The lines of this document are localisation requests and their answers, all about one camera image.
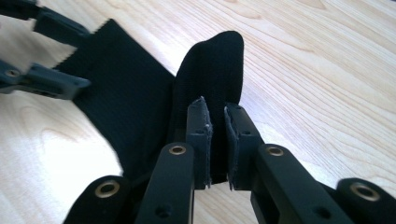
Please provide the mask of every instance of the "metal grommet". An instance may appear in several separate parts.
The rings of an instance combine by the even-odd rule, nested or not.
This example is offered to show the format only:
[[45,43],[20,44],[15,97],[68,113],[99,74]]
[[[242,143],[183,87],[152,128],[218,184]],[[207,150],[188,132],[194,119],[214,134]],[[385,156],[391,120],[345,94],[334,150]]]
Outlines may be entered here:
[[9,77],[18,77],[21,73],[17,70],[7,70],[6,75]]
[[116,194],[119,189],[119,183],[115,180],[107,180],[96,188],[95,195],[98,198],[108,198]]
[[182,147],[182,146],[174,146],[174,147],[171,147],[170,149],[169,149],[169,152],[171,153],[171,154],[173,154],[173,155],[181,155],[181,154],[184,154],[185,152],[187,151],[187,149],[186,148],[184,148],[184,147]]
[[354,192],[359,197],[361,197],[367,201],[370,201],[370,202],[378,201],[381,198],[381,196],[379,196],[378,192],[371,189],[367,185],[359,183],[359,182],[353,183],[350,186],[350,189],[352,190],[352,192]]
[[267,152],[271,156],[283,156],[283,150],[277,147],[268,147]]

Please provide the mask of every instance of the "black plastic part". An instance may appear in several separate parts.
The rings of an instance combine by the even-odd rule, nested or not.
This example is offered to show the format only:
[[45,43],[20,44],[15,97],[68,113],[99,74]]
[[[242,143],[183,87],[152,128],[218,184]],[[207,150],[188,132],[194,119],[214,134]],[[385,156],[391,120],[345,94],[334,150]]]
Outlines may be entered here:
[[0,14],[27,21],[37,16],[40,7],[36,4],[36,0],[0,0]]
[[278,223],[353,223],[284,147],[261,146],[255,163],[259,178],[279,211]]
[[42,7],[36,17],[34,31],[64,44],[80,46],[91,34],[81,24]]
[[396,200],[379,186],[363,179],[338,182],[336,201],[355,223],[396,223]]
[[124,223],[121,214],[130,193],[128,179],[114,175],[101,177],[82,192],[64,223]]
[[148,183],[136,224],[192,223],[194,151],[185,143],[166,145]]
[[276,208],[274,200],[264,186],[260,174],[254,171],[252,176],[253,182],[250,201],[257,221],[261,224],[277,224],[279,221],[279,211]]
[[228,181],[230,189],[251,190],[253,157],[263,143],[260,133],[240,105],[224,108],[228,139]]
[[213,126],[204,97],[188,108],[186,143],[194,148],[195,189],[210,188],[210,143]]
[[0,93],[28,91],[51,98],[71,100],[91,85],[85,78],[73,77],[34,63],[27,74],[0,61]]

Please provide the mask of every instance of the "light wood surface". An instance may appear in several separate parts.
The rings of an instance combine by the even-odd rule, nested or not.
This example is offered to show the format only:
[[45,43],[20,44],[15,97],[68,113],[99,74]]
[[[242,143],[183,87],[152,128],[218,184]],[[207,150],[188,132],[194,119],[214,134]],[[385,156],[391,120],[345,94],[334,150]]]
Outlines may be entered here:
[[[190,47],[245,39],[242,105],[267,143],[318,181],[360,177],[396,196],[396,3],[344,1],[50,1],[95,31],[115,19],[171,73]],[[53,66],[73,48],[0,16],[0,59]],[[111,147],[71,102],[0,94],[0,222],[61,223],[96,178],[118,175]],[[255,223],[248,192],[195,194],[195,223]]]

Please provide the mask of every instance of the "wooden table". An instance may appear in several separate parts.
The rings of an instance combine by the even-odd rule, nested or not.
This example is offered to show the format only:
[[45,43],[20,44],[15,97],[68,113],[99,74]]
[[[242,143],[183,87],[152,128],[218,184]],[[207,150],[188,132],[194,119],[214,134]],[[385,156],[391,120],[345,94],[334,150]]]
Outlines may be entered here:
[[[242,105],[267,143],[318,181],[360,177],[396,196],[396,3],[361,1],[50,1],[95,31],[115,19],[171,73],[190,47],[245,39]],[[0,17],[0,59],[26,69],[73,52]],[[119,175],[111,147],[72,102],[0,94],[0,222],[60,223],[96,178]],[[195,194],[195,223],[255,223],[248,192]]]

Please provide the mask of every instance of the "black fabric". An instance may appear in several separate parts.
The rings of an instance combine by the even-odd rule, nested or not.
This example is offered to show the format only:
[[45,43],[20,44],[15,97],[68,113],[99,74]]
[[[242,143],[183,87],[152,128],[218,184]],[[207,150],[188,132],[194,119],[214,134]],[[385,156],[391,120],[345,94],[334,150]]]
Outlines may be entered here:
[[224,32],[193,46],[180,66],[173,89],[172,118],[168,142],[175,130],[186,129],[187,108],[204,96],[213,124],[210,170],[214,184],[226,181],[227,136],[224,122],[226,102],[238,104],[243,82],[242,36]]
[[204,96],[214,124],[211,170],[226,180],[223,109],[242,89],[243,40],[225,32],[191,48],[174,78],[113,20],[55,69],[92,85],[74,103],[116,150],[123,175],[147,176],[161,148],[185,130],[187,108]]
[[152,171],[166,138],[174,76],[112,20],[55,69],[92,83],[74,103],[116,150],[123,175],[134,181]]

